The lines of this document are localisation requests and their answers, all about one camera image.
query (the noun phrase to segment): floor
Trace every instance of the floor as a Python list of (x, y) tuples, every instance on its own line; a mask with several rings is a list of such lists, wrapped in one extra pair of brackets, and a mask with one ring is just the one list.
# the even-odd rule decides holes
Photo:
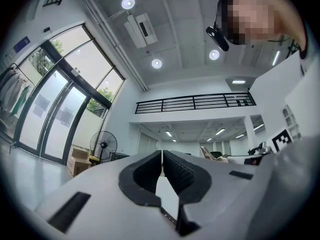
[(12, 148), (0, 137), (0, 161), (9, 182), (23, 205), (35, 210), (51, 192), (72, 179), (66, 166), (44, 160), (19, 148)]

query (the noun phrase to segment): air conditioning unit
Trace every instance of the air conditioning unit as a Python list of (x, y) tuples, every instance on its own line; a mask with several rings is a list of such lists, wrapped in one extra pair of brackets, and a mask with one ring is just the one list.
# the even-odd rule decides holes
[(134, 45), (138, 49), (158, 41), (148, 14), (144, 13), (137, 17), (129, 15), (127, 19), (128, 22), (126, 22), (124, 26), (128, 31)]

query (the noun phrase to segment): recessed light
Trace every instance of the recessed light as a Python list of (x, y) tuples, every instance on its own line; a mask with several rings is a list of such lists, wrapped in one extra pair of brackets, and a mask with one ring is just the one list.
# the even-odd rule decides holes
[(233, 80), (232, 83), (234, 85), (243, 85), (246, 83), (246, 81), (245, 80)]
[(152, 67), (154, 67), (155, 69), (160, 69), (161, 66), (162, 66), (162, 62), (160, 59), (154, 59), (152, 62), (151, 62), (151, 65)]
[(277, 60), (278, 60), (278, 58), (279, 58), (279, 55), (280, 55), (280, 51), (278, 50), (278, 51), (276, 52), (276, 54), (275, 54), (275, 57), (274, 57), (272, 66), (276, 65)]
[(166, 130), (165, 133), (168, 134), (170, 137), (172, 137), (170, 131)]
[(255, 131), (255, 130), (258, 130), (258, 129), (260, 129), (262, 126), (264, 126), (265, 124), (263, 123), (263, 124), (261, 124), (261, 125), (259, 125), (258, 127), (256, 127), (256, 128), (254, 128), (253, 130)]
[(225, 129), (224, 128), (222, 128), (220, 131), (218, 131), (215, 135), (219, 135), (220, 133), (222, 133), (222, 132), (224, 132), (225, 131)]
[(219, 58), (219, 56), (220, 56), (220, 53), (219, 53), (218, 50), (210, 51), (209, 57), (210, 57), (211, 60), (215, 61), (215, 60), (217, 60)]
[(135, 0), (122, 0), (121, 6), (123, 9), (130, 10), (135, 6)]

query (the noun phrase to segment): black electric fan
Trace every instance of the black electric fan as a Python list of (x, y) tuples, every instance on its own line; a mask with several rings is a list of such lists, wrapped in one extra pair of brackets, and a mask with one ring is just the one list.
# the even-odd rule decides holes
[(116, 153), (118, 147), (116, 137), (109, 131), (99, 131), (92, 136), (90, 141), (91, 153), (100, 160), (111, 161), (111, 157)]

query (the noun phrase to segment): gray floor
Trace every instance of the gray floor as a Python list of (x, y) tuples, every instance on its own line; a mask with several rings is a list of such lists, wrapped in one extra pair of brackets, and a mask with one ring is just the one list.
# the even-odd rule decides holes
[(9, 154), (9, 146), (0, 137), (0, 160), (15, 194), (29, 209), (34, 210), (46, 196), (72, 179), (66, 166), (19, 148)]

